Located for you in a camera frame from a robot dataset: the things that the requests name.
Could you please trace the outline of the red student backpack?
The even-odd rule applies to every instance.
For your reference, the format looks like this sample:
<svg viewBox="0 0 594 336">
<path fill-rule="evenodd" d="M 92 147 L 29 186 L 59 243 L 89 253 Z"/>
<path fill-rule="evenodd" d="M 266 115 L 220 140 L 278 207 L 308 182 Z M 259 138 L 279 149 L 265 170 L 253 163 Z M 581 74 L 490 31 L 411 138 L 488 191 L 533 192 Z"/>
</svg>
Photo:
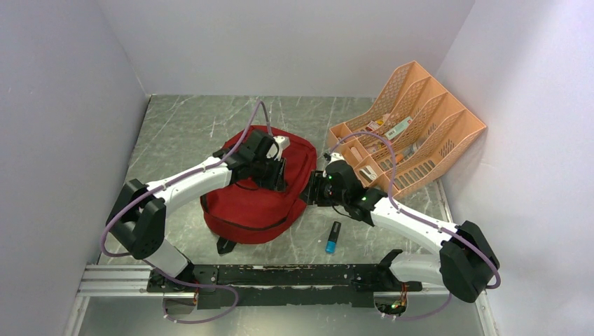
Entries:
<svg viewBox="0 0 594 336">
<path fill-rule="evenodd" d="M 219 239 L 217 252 L 223 256 L 236 244 L 263 244 L 288 230 L 307 207 L 300 199 L 310 173 L 317 166 L 315 147 L 306 139 L 274 128 L 275 136 L 286 136 L 290 146 L 278 153 L 269 145 L 274 159 L 285 158 L 286 190 L 277 192 L 258 187 L 249 174 L 233 178 L 230 186 L 203 195 L 200 204 L 207 227 Z"/>
</svg>

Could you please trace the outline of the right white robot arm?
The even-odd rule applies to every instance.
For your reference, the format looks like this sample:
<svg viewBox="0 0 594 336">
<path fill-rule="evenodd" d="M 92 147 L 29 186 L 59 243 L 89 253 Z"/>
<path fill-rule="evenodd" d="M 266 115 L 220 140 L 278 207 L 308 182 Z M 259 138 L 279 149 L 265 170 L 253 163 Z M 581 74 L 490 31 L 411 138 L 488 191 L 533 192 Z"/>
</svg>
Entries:
<svg viewBox="0 0 594 336">
<path fill-rule="evenodd" d="M 340 206 L 349 217 L 372 227 L 393 230 L 416 242 L 427 255 L 398 253 L 378 271 L 387 290 L 416 281 L 444 286 L 457 299 L 473 303 L 501 283 L 500 264 L 479 226 L 437 220 L 407 207 L 378 188 L 365 187 L 346 161 L 332 160 L 313 171 L 300 198 L 308 205 Z"/>
</svg>

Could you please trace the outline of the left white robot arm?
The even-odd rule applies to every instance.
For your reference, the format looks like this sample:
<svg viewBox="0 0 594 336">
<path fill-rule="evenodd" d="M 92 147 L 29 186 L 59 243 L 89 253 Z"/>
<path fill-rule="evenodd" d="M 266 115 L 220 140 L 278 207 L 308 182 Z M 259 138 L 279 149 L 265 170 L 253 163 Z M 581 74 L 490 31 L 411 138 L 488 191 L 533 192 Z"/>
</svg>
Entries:
<svg viewBox="0 0 594 336">
<path fill-rule="evenodd" d="M 268 190 L 277 190 L 284 172 L 282 153 L 290 144 L 287 136 L 246 130 L 229 147 L 190 169 L 150 183 L 137 179 L 126 182 L 100 239 L 102 253 L 117 256 L 105 247 L 107 236 L 112 235 L 125 248 L 124 256 L 159 269 L 174 290 L 190 288 L 194 265 L 166 240 L 168 215 L 207 193 L 245 179 L 263 181 Z"/>
</svg>

